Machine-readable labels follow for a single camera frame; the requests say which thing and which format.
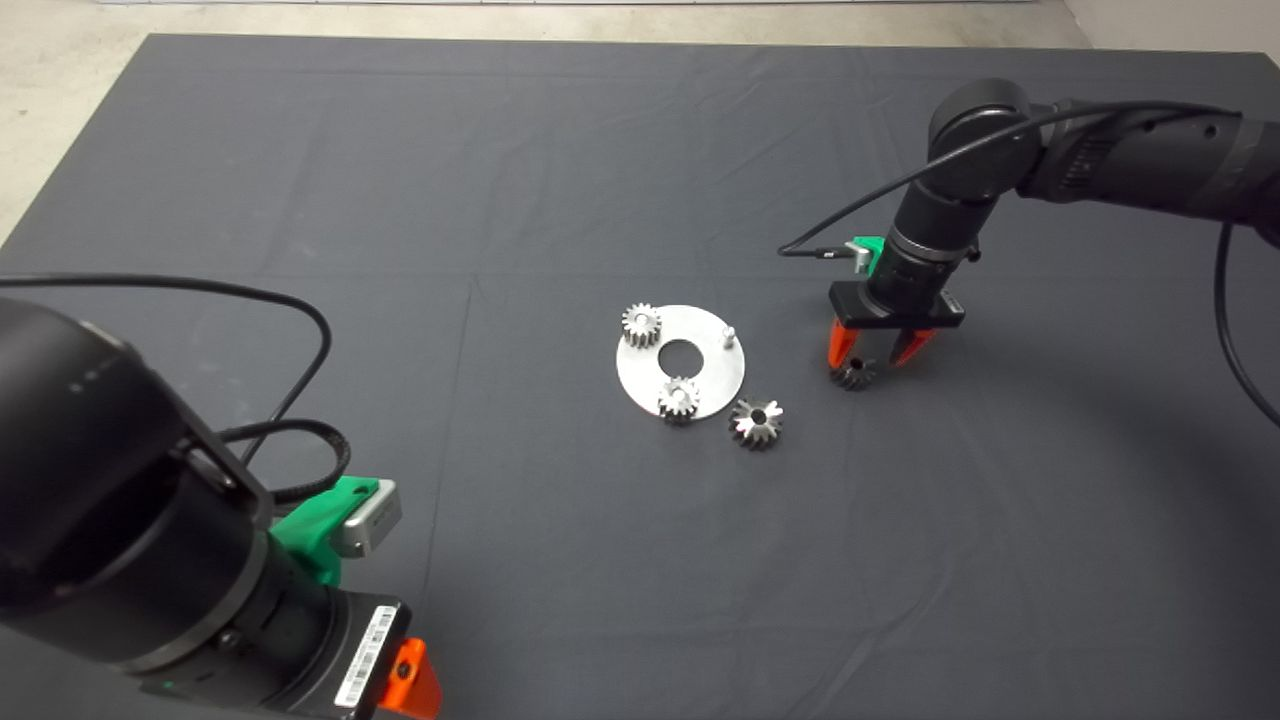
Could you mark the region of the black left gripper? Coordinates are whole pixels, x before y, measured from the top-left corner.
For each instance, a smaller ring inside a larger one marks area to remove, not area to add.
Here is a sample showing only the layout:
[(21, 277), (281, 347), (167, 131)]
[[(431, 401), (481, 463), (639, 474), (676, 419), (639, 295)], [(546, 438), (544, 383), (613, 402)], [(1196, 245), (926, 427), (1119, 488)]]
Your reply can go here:
[(256, 712), (371, 719), (380, 702), (380, 708), (403, 717), (438, 719), (443, 692), (426, 643), (406, 638), (410, 606), (389, 594), (337, 593), (334, 609), (334, 623), (311, 666)]

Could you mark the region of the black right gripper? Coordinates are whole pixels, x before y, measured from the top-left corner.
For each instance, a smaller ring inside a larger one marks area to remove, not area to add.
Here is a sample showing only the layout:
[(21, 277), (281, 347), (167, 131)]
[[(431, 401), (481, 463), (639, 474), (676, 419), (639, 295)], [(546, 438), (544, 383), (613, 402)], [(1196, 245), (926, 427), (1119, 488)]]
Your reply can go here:
[(945, 288), (956, 263), (934, 263), (886, 245), (869, 275), (829, 286), (835, 311), (828, 369), (840, 369), (855, 350), (859, 329), (901, 329), (890, 365), (904, 366), (936, 336), (963, 324), (966, 311)]

